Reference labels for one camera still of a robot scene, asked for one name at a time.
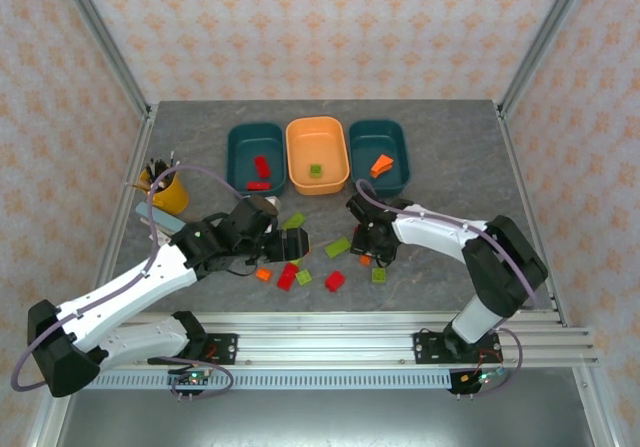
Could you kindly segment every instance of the green cube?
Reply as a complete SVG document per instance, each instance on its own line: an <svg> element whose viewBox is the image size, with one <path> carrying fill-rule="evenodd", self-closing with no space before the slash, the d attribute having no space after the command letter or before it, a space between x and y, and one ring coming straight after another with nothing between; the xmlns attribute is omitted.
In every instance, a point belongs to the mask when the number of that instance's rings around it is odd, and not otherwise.
<svg viewBox="0 0 640 447"><path fill-rule="evenodd" d="M298 279L298 283L300 285L308 284L311 282L311 274L308 270L301 270L296 274L296 279Z"/></svg>
<svg viewBox="0 0 640 447"><path fill-rule="evenodd" d="M319 179L322 177L322 166L320 164L311 164L311 169L309 171L309 175L314 179Z"/></svg>
<svg viewBox="0 0 640 447"><path fill-rule="evenodd" d="M384 284L387 281L387 274L384 269L375 268L371 271L371 280L374 284Z"/></svg>
<svg viewBox="0 0 640 447"><path fill-rule="evenodd" d="M341 239L332 242L324 248L324 251L327 253L330 259L333 259L335 256L340 255L343 252L346 252L351 248L351 242L346 237L342 237Z"/></svg>
<svg viewBox="0 0 640 447"><path fill-rule="evenodd" d="M303 214L301 214L300 212L296 212L289 218L289 220L282 224L282 228L284 230L297 229L302 224L304 224L305 220L307 220L307 218Z"/></svg>

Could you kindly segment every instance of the patterned wallpaper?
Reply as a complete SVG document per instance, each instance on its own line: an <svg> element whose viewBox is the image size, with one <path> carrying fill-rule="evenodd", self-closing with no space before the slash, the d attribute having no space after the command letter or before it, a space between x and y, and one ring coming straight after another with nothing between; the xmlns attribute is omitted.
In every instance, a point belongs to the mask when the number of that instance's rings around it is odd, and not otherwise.
<svg viewBox="0 0 640 447"><path fill-rule="evenodd" d="M0 0L0 46L0 443L18 446L41 398L9 386L27 310L92 287L139 120L71 0Z"/></svg>
<svg viewBox="0 0 640 447"><path fill-rule="evenodd" d="M640 0L580 0L509 127L572 321L640 445Z"/></svg>
<svg viewBox="0 0 640 447"><path fill-rule="evenodd" d="M95 0L149 102L499 100L553 0Z"/></svg>

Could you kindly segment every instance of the metal floor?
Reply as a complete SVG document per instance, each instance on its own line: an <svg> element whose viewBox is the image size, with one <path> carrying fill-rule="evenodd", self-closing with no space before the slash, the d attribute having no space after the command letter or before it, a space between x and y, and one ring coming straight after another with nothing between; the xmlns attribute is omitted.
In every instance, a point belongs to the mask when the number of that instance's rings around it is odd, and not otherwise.
<svg viewBox="0 0 640 447"><path fill-rule="evenodd" d="M444 390L232 391L178 403L162 391L76 394L59 447L589 447L570 369L520 372L496 395Z"/></svg>

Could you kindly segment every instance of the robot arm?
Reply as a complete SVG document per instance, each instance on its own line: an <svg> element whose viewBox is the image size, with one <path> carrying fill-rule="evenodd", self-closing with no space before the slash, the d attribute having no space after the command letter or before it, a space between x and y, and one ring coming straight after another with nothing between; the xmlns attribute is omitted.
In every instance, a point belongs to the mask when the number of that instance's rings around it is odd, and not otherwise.
<svg viewBox="0 0 640 447"><path fill-rule="evenodd" d="M185 224L162 246L148 271L147 261L99 289L58 307L43 300L29 309L28 343L51 325L113 295L143 272L129 290L110 298L56 329L33 351L54 397L77 392L101 371L154 357L198 359L206 334L191 312L176 312L157 324L117 328L138 312L212 272L224 271L239 256L248 265L294 260L309 251L303 229L276 230L278 211L266 199L242 199L230 214L219 213Z"/></svg>
<svg viewBox="0 0 640 447"><path fill-rule="evenodd" d="M400 244L413 244L466 264L476 295L445 328L442 337L454 358L473 350L475 344L494 327L513 316L528 297L504 259L469 226L496 240L516 262L532 289L537 289L547 278L546 267L515 223L507 217L498 216L491 222L485 222L437 214L442 220L433 220L411 215L434 212L406 200L396 200L390 207L407 212L407 215L379 208L361 194L349 200L347 208L360 223L354 233L351 251L370 255L379 264L388 265L395 259Z"/></svg>

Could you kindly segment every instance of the teal bin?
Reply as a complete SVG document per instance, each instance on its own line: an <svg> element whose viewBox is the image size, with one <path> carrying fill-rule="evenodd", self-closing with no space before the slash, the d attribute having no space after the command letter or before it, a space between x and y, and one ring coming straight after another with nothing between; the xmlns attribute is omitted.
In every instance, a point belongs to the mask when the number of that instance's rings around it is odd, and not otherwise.
<svg viewBox="0 0 640 447"><path fill-rule="evenodd" d="M361 120L351 126L348 137L351 180L369 181L380 197L399 195L411 180L402 127L392 120ZM383 154L393 159L393 167L374 179L371 167Z"/></svg>
<svg viewBox="0 0 640 447"><path fill-rule="evenodd" d="M268 179L258 176L254 159L264 155L271 170ZM229 132L227 141L227 182L242 195L279 196L287 179L287 157L284 132L276 124L242 124ZM250 192L247 183L270 182L271 189Z"/></svg>

